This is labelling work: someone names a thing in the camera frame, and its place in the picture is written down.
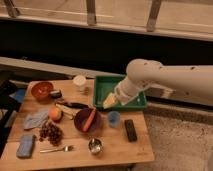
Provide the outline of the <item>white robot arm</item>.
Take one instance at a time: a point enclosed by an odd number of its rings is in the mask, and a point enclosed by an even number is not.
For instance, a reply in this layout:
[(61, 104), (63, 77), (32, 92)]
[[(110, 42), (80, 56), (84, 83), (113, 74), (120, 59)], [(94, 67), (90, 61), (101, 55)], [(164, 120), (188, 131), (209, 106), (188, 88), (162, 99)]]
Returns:
[(134, 59), (126, 67), (126, 77), (103, 101), (103, 108), (118, 103), (124, 106), (153, 84), (213, 101), (213, 65), (168, 66), (154, 60)]

